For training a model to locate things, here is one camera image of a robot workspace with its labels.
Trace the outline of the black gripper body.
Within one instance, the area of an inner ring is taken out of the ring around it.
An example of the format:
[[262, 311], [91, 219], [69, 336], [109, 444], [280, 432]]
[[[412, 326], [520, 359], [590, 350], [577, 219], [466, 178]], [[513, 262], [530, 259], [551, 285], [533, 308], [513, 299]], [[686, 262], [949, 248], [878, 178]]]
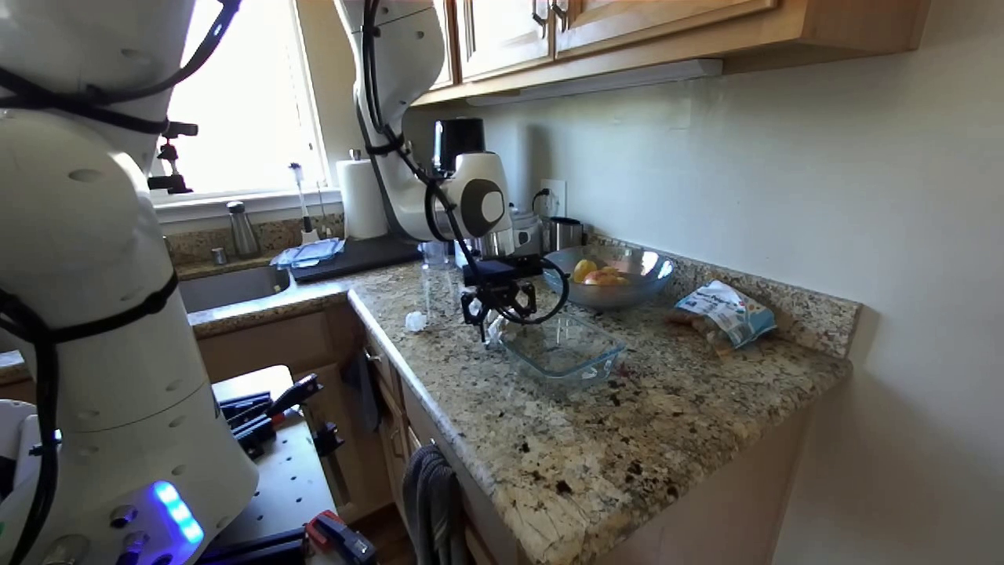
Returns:
[[483, 325], [488, 311], [511, 325], [543, 325], [545, 311], [537, 308], [533, 278], [543, 278], [543, 259], [475, 259], [461, 270], [461, 318]]

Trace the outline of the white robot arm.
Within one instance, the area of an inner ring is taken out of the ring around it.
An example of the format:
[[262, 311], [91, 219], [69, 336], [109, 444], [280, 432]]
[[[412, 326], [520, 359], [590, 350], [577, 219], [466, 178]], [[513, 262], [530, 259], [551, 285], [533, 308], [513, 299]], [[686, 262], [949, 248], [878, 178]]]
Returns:
[[145, 197], [195, 0], [3, 0], [0, 308], [35, 378], [35, 474], [3, 500], [3, 565], [191, 563], [254, 496]]

